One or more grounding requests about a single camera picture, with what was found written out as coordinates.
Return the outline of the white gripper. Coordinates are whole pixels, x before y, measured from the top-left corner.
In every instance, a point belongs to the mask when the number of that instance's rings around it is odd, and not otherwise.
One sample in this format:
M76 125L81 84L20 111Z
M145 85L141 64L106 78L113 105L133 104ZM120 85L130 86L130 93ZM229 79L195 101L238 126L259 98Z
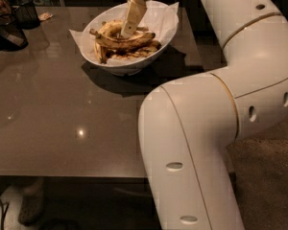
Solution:
M145 0L131 0L128 2L128 10L122 26L121 36L128 38L133 35L144 17L146 10Z

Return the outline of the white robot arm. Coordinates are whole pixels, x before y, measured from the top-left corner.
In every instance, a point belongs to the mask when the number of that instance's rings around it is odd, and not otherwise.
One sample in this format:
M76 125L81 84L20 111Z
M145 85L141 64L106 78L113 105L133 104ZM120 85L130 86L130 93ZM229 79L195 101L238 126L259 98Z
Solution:
M162 230L244 230L223 150L288 115L288 22L271 0L201 0L223 68L141 105L139 143Z

